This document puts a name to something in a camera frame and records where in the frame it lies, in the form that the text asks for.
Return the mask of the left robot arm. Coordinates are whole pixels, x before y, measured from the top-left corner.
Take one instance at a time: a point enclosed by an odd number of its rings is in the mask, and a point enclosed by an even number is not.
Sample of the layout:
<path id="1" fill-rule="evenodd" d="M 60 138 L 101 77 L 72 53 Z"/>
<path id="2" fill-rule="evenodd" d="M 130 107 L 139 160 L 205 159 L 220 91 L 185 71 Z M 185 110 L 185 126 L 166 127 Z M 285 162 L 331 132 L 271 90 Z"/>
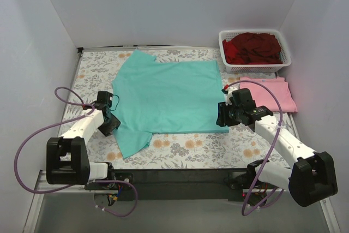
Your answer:
<path id="1" fill-rule="evenodd" d="M 46 145 L 46 179 L 49 184 L 85 185 L 96 181 L 104 189 L 111 189 L 116 176 L 110 172 L 111 164 L 92 162 L 87 143 L 96 131 L 110 136 L 121 122 L 110 110 L 85 106 L 79 119 L 58 138 L 50 138 Z"/>

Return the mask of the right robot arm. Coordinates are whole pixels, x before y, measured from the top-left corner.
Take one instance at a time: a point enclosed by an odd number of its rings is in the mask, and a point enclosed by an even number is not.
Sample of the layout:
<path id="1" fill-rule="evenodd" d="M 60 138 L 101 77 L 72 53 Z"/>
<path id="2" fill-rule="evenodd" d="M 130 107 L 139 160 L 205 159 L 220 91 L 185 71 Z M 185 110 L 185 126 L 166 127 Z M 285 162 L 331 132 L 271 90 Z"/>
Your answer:
<path id="1" fill-rule="evenodd" d="M 238 124 L 250 127 L 257 135 L 274 144 L 274 149 L 289 165 L 288 168 L 281 168 L 267 159 L 248 164 L 245 178 L 251 187 L 272 184 L 288 191 L 301 207 L 337 194 L 332 156 L 327 152 L 316 152 L 281 128 L 276 117 L 265 106 L 243 110 L 219 103 L 216 123 L 221 127 Z"/>

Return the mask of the teal t shirt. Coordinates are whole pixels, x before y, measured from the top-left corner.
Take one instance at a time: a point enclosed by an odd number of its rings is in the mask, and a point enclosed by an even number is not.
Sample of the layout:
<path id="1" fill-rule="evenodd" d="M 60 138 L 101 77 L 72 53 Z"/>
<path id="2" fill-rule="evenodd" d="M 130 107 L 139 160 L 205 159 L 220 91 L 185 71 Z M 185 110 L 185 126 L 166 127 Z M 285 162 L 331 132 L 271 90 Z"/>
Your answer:
<path id="1" fill-rule="evenodd" d="M 136 50 L 112 82 L 119 96 L 114 132 L 124 158 L 147 147 L 154 133 L 227 133 L 216 124 L 218 103 L 224 102 L 216 60 L 157 62 Z"/>

